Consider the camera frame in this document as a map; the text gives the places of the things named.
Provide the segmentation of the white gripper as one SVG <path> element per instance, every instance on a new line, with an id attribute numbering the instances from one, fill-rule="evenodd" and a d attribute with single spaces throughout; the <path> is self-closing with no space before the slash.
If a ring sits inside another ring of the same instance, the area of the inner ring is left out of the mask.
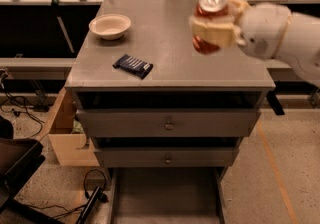
<path id="1" fill-rule="evenodd" d="M 245 0 L 228 0 L 228 12 L 240 18 L 239 27 L 223 18 L 205 19 L 189 17 L 193 45 L 203 44 L 219 48 L 236 43 L 247 55 L 259 59 L 272 59 L 288 25 L 291 11 L 282 5 L 260 3 L 250 7 Z"/>

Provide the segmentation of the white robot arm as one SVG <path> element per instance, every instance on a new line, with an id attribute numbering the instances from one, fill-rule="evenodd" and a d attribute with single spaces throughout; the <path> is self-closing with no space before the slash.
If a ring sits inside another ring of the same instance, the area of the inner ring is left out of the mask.
<path id="1" fill-rule="evenodd" d="M 193 46 L 202 54 L 237 46 L 248 56 L 288 64 L 320 86 L 320 20 L 272 3 L 198 0 L 189 17 Z"/>

